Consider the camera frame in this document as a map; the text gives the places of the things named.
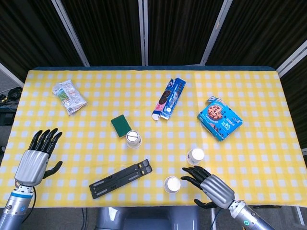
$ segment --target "gingham tablecloth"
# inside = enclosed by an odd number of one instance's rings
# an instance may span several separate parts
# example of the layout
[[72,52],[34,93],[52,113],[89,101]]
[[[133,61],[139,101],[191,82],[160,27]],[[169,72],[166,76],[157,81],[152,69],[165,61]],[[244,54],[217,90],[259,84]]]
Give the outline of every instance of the gingham tablecloth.
[[[186,87],[168,121],[152,120],[170,78]],[[68,116],[51,88],[72,79],[88,101]],[[196,116],[210,96],[222,98],[243,125],[218,142]],[[124,114],[142,145],[129,149],[110,120]],[[37,207],[193,205],[207,202],[198,188],[182,181],[180,191],[163,189],[168,176],[186,175],[186,153],[205,151],[201,166],[218,175],[237,199],[259,205],[307,206],[307,170],[283,89],[275,71],[30,71],[0,167],[0,204],[14,188],[14,175],[33,134],[58,127],[63,132],[50,158],[63,166],[36,187]],[[93,200],[89,184],[148,159],[153,172]]]

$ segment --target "white paper cup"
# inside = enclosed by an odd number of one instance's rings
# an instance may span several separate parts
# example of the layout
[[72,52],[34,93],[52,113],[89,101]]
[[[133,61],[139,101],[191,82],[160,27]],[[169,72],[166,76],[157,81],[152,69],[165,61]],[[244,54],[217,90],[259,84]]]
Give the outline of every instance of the white paper cup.
[[137,131],[131,130],[126,134],[126,143],[129,148],[137,149],[142,143],[142,138]]
[[191,165],[198,165],[200,163],[200,161],[203,160],[204,155],[205,154],[204,154],[204,152],[203,152],[203,150],[201,148],[191,149],[187,153],[187,161]]
[[180,180],[175,176],[169,176],[164,181],[164,189],[170,194],[174,194],[179,191],[181,187]]

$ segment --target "black curtain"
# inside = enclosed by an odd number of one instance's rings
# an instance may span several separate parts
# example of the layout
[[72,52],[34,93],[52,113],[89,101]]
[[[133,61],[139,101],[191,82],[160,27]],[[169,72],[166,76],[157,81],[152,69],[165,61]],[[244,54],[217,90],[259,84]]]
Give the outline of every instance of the black curtain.
[[91,66],[142,65],[137,0],[62,0]]
[[307,57],[281,77],[298,141],[307,148]]
[[0,21],[0,62],[21,81],[38,66],[82,66],[50,0],[2,0]]
[[200,64],[223,0],[148,0],[149,65]]
[[307,1],[234,0],[206,65],[278,68],[307,40]]

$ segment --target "robotic hand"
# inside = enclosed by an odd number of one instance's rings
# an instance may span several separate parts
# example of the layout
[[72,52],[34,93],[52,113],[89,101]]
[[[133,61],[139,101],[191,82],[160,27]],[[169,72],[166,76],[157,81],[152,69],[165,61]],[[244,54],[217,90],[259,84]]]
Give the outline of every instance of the robotic hand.
[[193,176],[183,176],[182,180],[191,182],[202,190],[211,200],[210,203],[203,203],[195,199],[194,202],[202,208],[220,207],[229,209],[234,219],[238,219],[246,230],[274,230],[264,219],[249,208],[244,200],[235,200],[235,192],[215,175],[211,175],[200,166],[182,168]]
[[15,174],[16,188],[11,192],[10,198],[3,209],[0,230],[20,229],[21,224],[25,221],[24,217],[33,197],[32,190],[35,193],[34,186],[40,184],[43,179],[55,174],[60,169],[62,161],[59,161],[53,169],[46,171],[52,151],[62,135],[62,132],[55,135],[57,131],[57,128],[52,131],[48,129],[42,134],[43,131],[39,130],[34,135],[29,149],[24,152]]

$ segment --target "floor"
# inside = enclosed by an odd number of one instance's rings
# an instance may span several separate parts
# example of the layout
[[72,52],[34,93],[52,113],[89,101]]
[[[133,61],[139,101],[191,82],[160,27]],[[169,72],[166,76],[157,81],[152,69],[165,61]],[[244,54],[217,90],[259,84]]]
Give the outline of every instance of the floor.
[[[0,72],[0,92],[17,84]],[[0,146],[6,146],[11,132],[10,126],[0,126]],[[256,209],[260,216],[267,220],[277,230],[301,230],[306,229],[299,225],[299,218],[295,207],[282,207],[279,209]],[[307,224],[307,208],[301,208],[302,216]],[[201,230],[209,230],[211,219],[210,211],[199,209]],[[93,230],[95,227],[97,208],[88,208],[87,229]],[[35,208],[22,225],[23,230],[76,230],[82,226],[81,208]],[[242,230],[242,227],[233,220],[228,210],[222,210],[217,218],[218,230]]]

